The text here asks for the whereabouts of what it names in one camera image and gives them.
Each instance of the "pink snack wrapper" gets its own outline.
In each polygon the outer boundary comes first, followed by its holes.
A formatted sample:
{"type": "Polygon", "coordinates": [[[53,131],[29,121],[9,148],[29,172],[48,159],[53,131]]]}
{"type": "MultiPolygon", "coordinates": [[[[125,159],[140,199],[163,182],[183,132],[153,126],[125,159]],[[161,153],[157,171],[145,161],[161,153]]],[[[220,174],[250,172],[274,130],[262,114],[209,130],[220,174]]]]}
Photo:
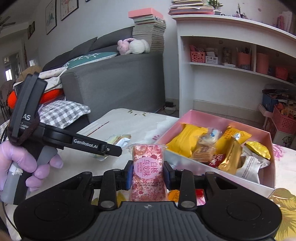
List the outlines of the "pink snack wrapper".
{"type": "Polygon", "coordinates": [[[133,145],[133,179],[129,200],[132,202],[159,202],[167,198],[163,180],[163,146],[133,145]]]}

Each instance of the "orange pillow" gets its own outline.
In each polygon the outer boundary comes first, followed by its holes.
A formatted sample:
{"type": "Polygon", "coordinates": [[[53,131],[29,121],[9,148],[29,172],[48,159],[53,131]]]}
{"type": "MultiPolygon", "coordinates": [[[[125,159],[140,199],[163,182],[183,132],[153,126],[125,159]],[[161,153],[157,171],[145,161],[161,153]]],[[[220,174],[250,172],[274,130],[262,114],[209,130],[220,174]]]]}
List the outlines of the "orange pillow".
{"type": "MultiPolygon", "coordinates": [[[[41,100],[40,100],[40,104],[54,100],[55,98],[57,98],[58,96],[60,96],[62,94],[64,94],[63,89],[50,90],[49,92],[46,92],[42,95],[41,100]]],[[[13,92],[11,92],[11,94],[9,95],[9,97],[7,99],[7,104],[11,109],[13,109],[15,107],[16,102],[17,102],[17,96],[16,96],[15,92],[13,91],[13,92]]]]}

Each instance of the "stuffed animal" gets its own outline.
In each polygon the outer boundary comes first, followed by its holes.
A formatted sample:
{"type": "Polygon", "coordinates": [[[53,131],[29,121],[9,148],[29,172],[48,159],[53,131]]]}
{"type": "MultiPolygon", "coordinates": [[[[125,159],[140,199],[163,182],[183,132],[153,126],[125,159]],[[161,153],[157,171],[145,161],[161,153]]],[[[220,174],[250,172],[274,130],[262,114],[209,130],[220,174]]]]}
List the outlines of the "stuffed animal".
{"type": "Polygon", "coordinates": [[[139,54],[139,53],[149,53],[150,52],[150,46],[148,42],[144,39],[138,40],[138,39],[125,39],[125,40],[119,40],[117,42],[118,47],[117,50],[119,51],[120,55],[125,54],[139,54]]]}
{"type": "Polygon", "coordinates": [[[125,55],[126,52],[129,50],[128,46],[129,46],[129,41],[133,41],[135,39],[133,38],[129,38],[129,39],[125,39],[125,40],[119,40],[117,42],[117,50],[119,51],[120,55],[125,55]]]}
{"type": "Polygon", "coordinates": [[[129,50],[126,52],[126,54],[129,54],[129,53],[139,54],[139,53],[149,53],[149,52],[150,52],[150,46],[146,40],[135,39],[130,43],[129,50]]]}

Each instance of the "teal pillow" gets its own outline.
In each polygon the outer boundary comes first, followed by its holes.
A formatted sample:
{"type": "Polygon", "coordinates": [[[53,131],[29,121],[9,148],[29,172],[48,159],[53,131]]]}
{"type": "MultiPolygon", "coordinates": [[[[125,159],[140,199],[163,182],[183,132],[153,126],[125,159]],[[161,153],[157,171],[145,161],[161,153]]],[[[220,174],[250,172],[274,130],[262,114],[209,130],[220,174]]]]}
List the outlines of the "teal pillow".
{"type": "Polygon", "coordinates": [[[92,53],[79,56],[77,58],[71,59],[63,65],[63,67],[68,67],[68,69],[73,67],[78,67],[84,64],[89,64],[97,62],[103,59],[113,58],[117,55],[117,52],[104,52],[104,53],[92,53]]]}

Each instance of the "purple glove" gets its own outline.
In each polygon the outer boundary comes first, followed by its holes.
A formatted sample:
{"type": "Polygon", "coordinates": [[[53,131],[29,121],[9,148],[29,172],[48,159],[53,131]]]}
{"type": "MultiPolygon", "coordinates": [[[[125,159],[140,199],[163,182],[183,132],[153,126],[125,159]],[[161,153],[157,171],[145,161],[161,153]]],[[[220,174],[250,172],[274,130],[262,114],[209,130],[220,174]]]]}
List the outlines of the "purple glove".
{"type": "Polygon", "coordinates": [[[26,172],[33,172],[33,175],[26,180],[26,186],[30,191],[37,190],[43,183],[43,179],[49,175],[50,166],[62,168],[61,157],[55,155],[46,165],[37,167],[35,158],[23,147],[13,146],[9,141],[0,144],[0,190],[4,188],[7,179],[7,172],[11,162],[15,161],[20,168],[26,172]]]}

